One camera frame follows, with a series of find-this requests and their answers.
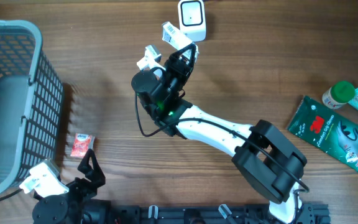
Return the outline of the white small packet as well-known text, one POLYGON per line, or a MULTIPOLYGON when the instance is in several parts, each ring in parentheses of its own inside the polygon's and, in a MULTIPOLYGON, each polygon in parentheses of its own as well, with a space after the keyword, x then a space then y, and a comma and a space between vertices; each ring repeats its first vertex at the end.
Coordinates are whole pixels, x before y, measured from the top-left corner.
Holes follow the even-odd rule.
POLYGON ((176 50, 181 50, 187 45, 193 44, 193 41, 190 38, 169 21, 162 24, 162 40, 170 44, 176 50))

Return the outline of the green gloves package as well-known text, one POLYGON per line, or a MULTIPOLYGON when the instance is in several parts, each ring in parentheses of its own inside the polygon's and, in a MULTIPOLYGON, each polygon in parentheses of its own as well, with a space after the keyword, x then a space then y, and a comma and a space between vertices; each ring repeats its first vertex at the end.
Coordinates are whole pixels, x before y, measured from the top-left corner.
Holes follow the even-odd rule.
POLYGON ((304 96, 287 129, 358 171, 358 124, 304 96))

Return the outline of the red tissue pack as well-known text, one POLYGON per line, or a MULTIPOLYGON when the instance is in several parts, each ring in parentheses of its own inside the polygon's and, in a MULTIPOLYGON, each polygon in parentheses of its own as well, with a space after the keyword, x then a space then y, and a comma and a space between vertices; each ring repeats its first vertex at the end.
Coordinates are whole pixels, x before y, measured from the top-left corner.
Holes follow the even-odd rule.
POLYGON ((95 137, 90 134, 75 134, 71 157, 83 158, 89 149, 93 150, 95 137))

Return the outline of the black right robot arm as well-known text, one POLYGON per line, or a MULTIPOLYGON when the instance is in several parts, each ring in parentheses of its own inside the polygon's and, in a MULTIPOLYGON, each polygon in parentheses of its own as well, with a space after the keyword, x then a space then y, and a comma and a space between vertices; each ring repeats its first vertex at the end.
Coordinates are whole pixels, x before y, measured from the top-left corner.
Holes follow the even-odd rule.
POLYGON ((164 65, 154 45, 145 48, 131 81, 135 103, 141 104, 158 132, 203 142, 231 161, 259 194, 269 201, 277 222, 296 223, 302 206, 300 192, 306 157, 272 123, 239 124, 212 116, 184 100, 184 85, 196 61, 194 43, 172 53, 164 65))

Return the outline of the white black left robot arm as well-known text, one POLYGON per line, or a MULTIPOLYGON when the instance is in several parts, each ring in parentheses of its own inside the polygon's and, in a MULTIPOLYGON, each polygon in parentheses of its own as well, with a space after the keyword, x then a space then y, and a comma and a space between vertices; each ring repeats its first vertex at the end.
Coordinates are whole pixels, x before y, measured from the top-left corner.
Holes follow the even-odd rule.
POLYGON ((110 223, 111 202, 94 197, 106 183, 92 149, 87 150, 77 167, 85 176, 76 177, 63 184, 54 177, 56 184, 35 190, 37 200, 32 211, 34 223, 110 223))

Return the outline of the green lid Knorr jar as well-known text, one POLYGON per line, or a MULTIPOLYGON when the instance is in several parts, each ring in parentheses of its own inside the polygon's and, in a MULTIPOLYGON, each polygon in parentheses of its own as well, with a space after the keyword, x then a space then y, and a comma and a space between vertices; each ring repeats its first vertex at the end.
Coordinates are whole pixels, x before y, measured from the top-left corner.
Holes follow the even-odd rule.
POLYGON ((325 106, 335 110, 347 104, 355 95, 356 89, 353 84, 347 81, 340 81, 322 95, 322 101, 325 106))

